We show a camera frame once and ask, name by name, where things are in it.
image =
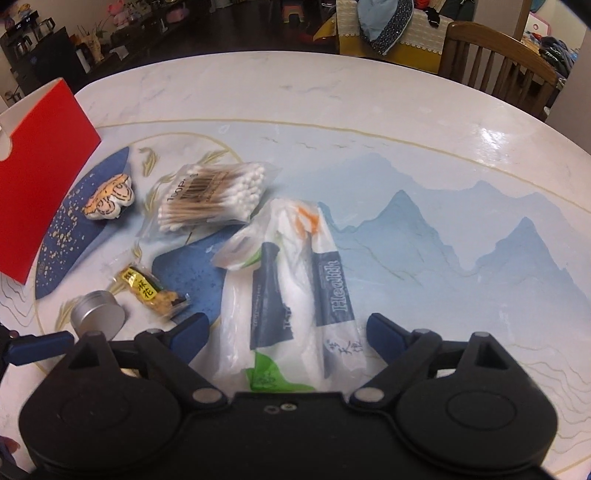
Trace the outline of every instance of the silver round tin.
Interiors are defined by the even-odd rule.
[[[125,323],[125,310],[111,292],[93,291],[74,305],[70,322],[78,337],[95,330],[103,332],[107,340],[112,340]]]

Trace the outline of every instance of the plastic bag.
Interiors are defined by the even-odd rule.
[[[316,205],[275,199],[214,256],[229,270],[215,382],[350,392],[366,362],[343,267]]]
[[[203,223],[248,223],[277,173],[267,163],[185,165],[158,189],[140,235],[155,238]]]

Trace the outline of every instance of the snack package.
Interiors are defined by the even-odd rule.
[[[130,263],[119,270],[114,278],[122,281],[126,288],[144,305],[171,318],[189,306],[189,296],[166,290],[149,270],[136,263]]]

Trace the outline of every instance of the screw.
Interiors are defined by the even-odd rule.
[[[269,415],[277,415],[281,411],[277,405],[267,405],[262,410]]]
[[[297,405],[295,405],[295,404],[293,404],[293,403],[284,403],[284,404],[281,406],[281,409],[282,409],[283,411],[294,411],[294,410],[297,410]]]
[[[222,399],[222,392],[215,388],[199,388],[193,392],[193,400],[199,403],[215,403]]]
[[[384,398],[384,392],[379,388],[363,387],[357,390],[353,395],[357,400],[365,403],[376,403]]]

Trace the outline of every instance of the kettle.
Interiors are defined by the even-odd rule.
[[[35,34],[35,38],[37,41],[41,41],[42,38],[53,33],[53,29],[56,27],[56,23],[53,21],[52,18],[48,18],[43,22],[39,23],[36,27],[33,28],[33,33]]]
[[[30,47],[33,46],[33,42],[26,35],[19,38],[14,44],[14,51],[17,54],[17,58],[21,59],[31,51]]]

